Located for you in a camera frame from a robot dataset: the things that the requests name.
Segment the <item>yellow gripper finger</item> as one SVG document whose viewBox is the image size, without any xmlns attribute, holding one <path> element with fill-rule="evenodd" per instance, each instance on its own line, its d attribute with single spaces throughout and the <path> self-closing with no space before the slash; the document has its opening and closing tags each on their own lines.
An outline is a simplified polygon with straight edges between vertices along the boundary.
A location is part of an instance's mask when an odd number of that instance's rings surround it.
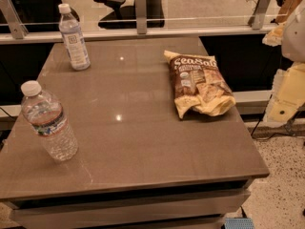
<svg viewBox="0 0 305 229">
<path fill-rule="evenodd" d="M 279 23 L 274 29 L 272 29 L 264 36 L 262 43 L 271 47 L 280 46 L 282 44 L 285 25 L 285 22 Z"/>
<path fill-rule="evenodd" d="M 305 103 L 305 64 L 295 62 L 288 70 L 278 69 L 267 105 L 265 122 L 286 123 Z"/>
</svg>

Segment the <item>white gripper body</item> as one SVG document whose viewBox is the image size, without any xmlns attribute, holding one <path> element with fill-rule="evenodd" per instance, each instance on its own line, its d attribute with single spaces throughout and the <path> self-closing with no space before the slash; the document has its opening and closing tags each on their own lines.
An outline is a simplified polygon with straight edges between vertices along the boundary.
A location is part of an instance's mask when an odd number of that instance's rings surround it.
<svg viewBox="0 0 305 229">
<path fill-rule="evenodd" d="M 301 2 L 286 21 L 281 51 L 291 61 L 305 62 L 305 2 Z"/>
</svg>

